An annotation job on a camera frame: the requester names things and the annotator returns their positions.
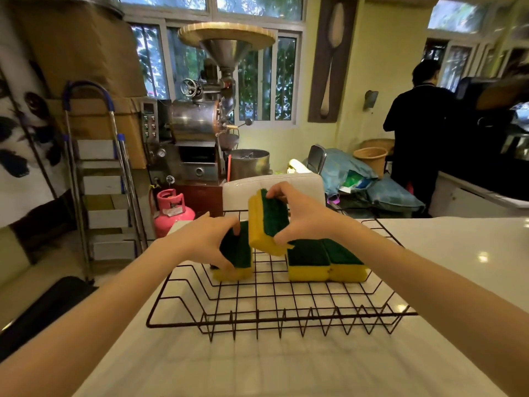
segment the large cardboard box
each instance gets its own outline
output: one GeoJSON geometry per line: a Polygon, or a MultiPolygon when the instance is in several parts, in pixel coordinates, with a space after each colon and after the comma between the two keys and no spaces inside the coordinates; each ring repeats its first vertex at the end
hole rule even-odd
{"type": "MultiPolygon", "coordinates": [[[[125,135],[132,168],[145,168],[145,152],[140,132],[141,97],[114,98],[117,130],[125,135]]],[[[61,100],[46,100],[62,133],[67,133],[61,100]]],[[[74,139],[114,139],[109,113],[102,99],[73,99],[70,128],[74,139]]]]}
{"type": "MultiPolygon", "coordinates": [[[[72,1],[12,1],[11,6],[52,98],[60,98],[66,82],[76,80],[95,81],[114,97],[147,95],[136,40],[115,13],[72,1]]],[[[96,95],[85,87],[72,97],[96,95]]]]}

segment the sponge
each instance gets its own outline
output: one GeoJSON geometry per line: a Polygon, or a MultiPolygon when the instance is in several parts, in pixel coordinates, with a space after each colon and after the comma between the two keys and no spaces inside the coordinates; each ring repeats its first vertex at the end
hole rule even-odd
{"type": "Polygon", "coordinates": [[[241,221],[241,233],[235,235],[230,229],[221,242],[222,255],[235,267],[234,272],[219,270],[211,266],[213,278],[217,281],[238,281],[249,278],[253,273],[252,250],[248,245],[248,222],[241,221]]]}
{"type": "Polygon", "coordinates": [[[282,256],[292,245],[279,246],[274,236],[288,226],[287,205],[279,199],[268,199],[267,190],[261,189],[248,200],[250,246],[274,256],[282,256]]]}
{"type": "Polygon", "coordinates": [[[295,240],[288,251],[290,281],[327,281],[331,264],[321,240],[295,240]]]}
{"type": "Polygon", "coordinates": [[[366,281],[367,267],[353,253],[333,240],[325,239],[322,243],[331,261],[329,280],[341,283],[366,281]]]}

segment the black shirt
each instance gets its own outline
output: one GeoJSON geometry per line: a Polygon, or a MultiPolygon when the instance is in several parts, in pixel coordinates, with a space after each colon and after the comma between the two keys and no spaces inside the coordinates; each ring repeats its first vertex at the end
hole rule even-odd
{"type": "Polygon", "coordinates": [[[384,123],[384,131],[395,131],[393,159],[437,166],[455,111],[455,94],[433,84],[399,95],[384,123]]]}

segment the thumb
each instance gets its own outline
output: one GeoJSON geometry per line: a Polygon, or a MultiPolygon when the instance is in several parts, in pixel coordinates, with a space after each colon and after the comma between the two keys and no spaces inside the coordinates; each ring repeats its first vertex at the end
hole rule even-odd
{"type": "Polygon", "coordinates": [[[285,245],[287,242],[299,239],[299,231],[295,223],[290,223],[274,236],[277,245],[285,245]]]}
{"type": "Polygon", "coordinates": [[[208,263],[218,267],[221,270],[235,270],[235,267],[232,265],[232,263],[227,260],[218,249],[212,250],[210,253],[208,253],[208,263]]]}

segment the label on gas tank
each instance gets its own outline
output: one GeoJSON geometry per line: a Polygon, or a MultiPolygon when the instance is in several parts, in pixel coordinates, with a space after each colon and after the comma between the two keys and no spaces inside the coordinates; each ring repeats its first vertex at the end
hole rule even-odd
{"type": "Polygon", "coordinates": [[[164,213],[166,216],[173,217],[173,216],[176,216],[177,214],[183,213],[183,207],[176,206],[170,209],[162,209],[162,213],[164,213]]]}

